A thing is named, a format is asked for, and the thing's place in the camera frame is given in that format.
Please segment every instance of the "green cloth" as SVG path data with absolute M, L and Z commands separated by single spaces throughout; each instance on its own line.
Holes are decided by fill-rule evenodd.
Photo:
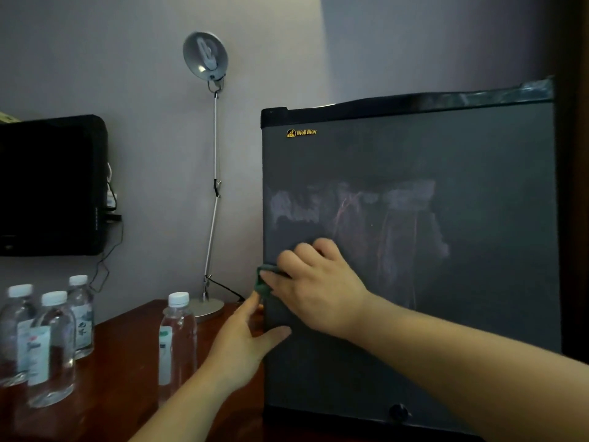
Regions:
M 264 280 L 260 277 L 261 271 L 271 271 L 273 273 L 282 274 L 283 276 L 287 276 L 284 271 L 280 268 L 276 267 L 276 265 L 260 265 L 257 268 L 257 279 L 256 284 L 254 285 L 254 290 L 259 293 L 259 295 L 263 298 L 267 298 L 270 296 L 272 289 L 271 287 L 264 282 Z

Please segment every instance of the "gold logo emblem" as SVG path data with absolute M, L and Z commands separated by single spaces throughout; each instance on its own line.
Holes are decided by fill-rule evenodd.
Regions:
M 306 128 L 305 130 L 295 130 L 294 128 L 289 128 L 286 132 L 287 138 L 295 138 L 302 135 L 316 135 L 317 131 L 312 130 L 310 128 Z

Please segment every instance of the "wooden desk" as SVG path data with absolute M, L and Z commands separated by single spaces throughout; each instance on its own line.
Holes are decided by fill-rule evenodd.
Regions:
M 0 440 L 125 442 L 157 409 L 158 327 L 164 300 L 155 300 L 96 326 L 95 349 L 76 363 L 75 391 L 44 409 L 26 405 L 26 385 L 0 389 Z M 198 363 L 235 310 L 198 325 Z M 261 334 L 263 317 L 252 318 Z M 358 442 L 360 439 L 263 423 L 263 366 L 252 381 L 232 394 L 219 410 L 209 434 L 212 442 Z

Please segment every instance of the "wall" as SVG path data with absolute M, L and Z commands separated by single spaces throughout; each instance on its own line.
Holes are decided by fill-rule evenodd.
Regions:
M 246 294 L 261 261 L 262 108 L 542 78 L 553 27 L 549 0 L 0 0 L 0 110 L 94 113 L 109 129 L 125 240 L 109 259 L 99 321 L 200 291 L 212 97 L 182 58 L 193 30 L 214 32 L 229 51 L 213 273 Z M 0 289 L 61 288 L 96 261 L 4 258 Z

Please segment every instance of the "bottle cap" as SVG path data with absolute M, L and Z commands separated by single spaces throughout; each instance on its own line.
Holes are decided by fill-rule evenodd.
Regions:
M 88 276 L 86 274 L 78 274 L 77 276 L 70 277 L 70 286 L 77 287 L 78 285 L 86 285 L 88 282 Z
M 60 305 L 65 304 L 65 301 L 68 300 L 68 292 L 60 291 L 60 292 L 49 292 L 45 293 L 40 297 L 40 303 L 45 307 L 51 305 Z
M 168 305 L 170 307 L 186 307 L 190 301 L 190 296 L 187 292 L 172 293 L 168 297 Z
M 13 285 L 7 292 L 8 297 L 29 297 L 33 294 L 33 284 Z

